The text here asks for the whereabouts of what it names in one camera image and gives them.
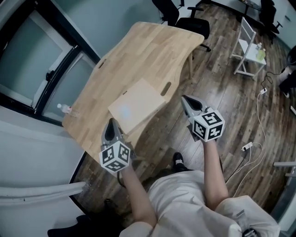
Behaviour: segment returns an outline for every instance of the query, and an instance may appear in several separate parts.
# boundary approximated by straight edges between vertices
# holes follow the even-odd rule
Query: sleeve
[[[123,230],[119,237],[149,237],[153,227],[146,222],[135,222]]]
[[[276,221],[257,205],[249,196],[229,198],[221,202],[216,212],[235,221],[236,215],[244,210],[247,223],[262,237],[278,237],[280,228]]]

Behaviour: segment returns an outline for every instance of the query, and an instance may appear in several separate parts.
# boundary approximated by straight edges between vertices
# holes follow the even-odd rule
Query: wooden floor
[[[260,83],[267,70],[281,72],[288,49],[277,39],[271,44],[266,36],[257,34],[255,43],[262,42],[266,48],[267,68],[259,73],[255,81],[249,76],[234,75],[238,61],[229,59],[229,55],[240,24],[233,13],[224,8],[206,4],[201,7],[204,12],[197,12],[196,17],[206,19],[210,23],[210,36],[204,43],[209,45],[212,51],[206,52],[202,47],[194,51],[196,82],[193,83],[187,78],[186,64],[181,74],[179,89],[171,102],[152,119],[142,134],[135,149],[136,154],[146,160],[136,164],[141,180],[170,166],[175,151],[183,154],[188,168],[204,169],[203,146],[200,141],[193,141],[186,128],[187,117],[180,103],[183,94],[192,94],[207,101],[210,106],[219,110],[226,121],[224,134],[217,140],[225,179],[243,159],[243,145],[248,142],[264,143],[256,110],[257,95],[262,89]],[[255,72],[257,66],[250,62],[247,69]],[[236,196],[249,195],[270,212],[284,187],[286,172],[283,168],[274,168],[273,162],[294,161],[296,157],[296,117],[289,111],[294,99],[286,99],[280,93],[275,77],[273,84],[265,82],[264,86],[268,92],[259,97],[259,117],[267,137],[266,156],[244,180]],[[254,145],[251,160],[255,160],[259,154],[259,145]],[[230,196],[234,195],[240,181],[251,167],[253,165],[244,168],[231,179],[228,184]],[[89,184],[84,192],[75,196],[87,211],[99,211],[106,198],[114,200],[120,212],[129,209],[126,190],[90,156],[86,156],[74,181],[86,181]]]

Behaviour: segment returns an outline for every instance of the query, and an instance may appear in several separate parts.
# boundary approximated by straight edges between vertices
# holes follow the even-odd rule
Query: office chair
[[[259,14],[259,20],[264,24],[265,28],[262,28],[260,35],[267,34],[268,38],[273,44],[273,39],[276,36],[274,33],[279,34],[278,27],[282,25],[277,22],[277,26],[273,24],[274,16],[276,14],[276,8],[272,0],[261,0],[261,13]]]
[[[152,0],[154,5],[162,12],[164,20],[167,20],[169,26],[175,26],[184,30],[192,31],[204,36],[207,39],[210,35],[210,24],[206,20],[194,18],[196,11],[203,11],[199,7],[189,7],[192,10],[190,18],[179,18],[179,11],[171,0]],[[211,49],[205,44],[200,46],[205,47],[207,52]]]

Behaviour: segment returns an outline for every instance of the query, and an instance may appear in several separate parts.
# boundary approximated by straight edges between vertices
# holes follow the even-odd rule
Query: black and white cube
[[[192,131],[207,142],[222,136],[225,121],[217,111],[211,111],[194,117]]]
[[[99,153],[101,166],[110,173],[118,172],[130,163],[130,148],[118,141]]]

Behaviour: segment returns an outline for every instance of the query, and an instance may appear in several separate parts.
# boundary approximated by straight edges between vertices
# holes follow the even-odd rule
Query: wooden table
[[[202,35],[167,25],[135,23],[126,36],[95,66],[87,84],[73,104],[79,117],[66,115],[62,125],[97,162],[103,129],[111,114],[108,106],[139,79],[159,93],[170,85],[169,102],[178,88],[182,67],[188,58],[192,78],[192,51]],[[149,119],[127,137],[135,147]]]

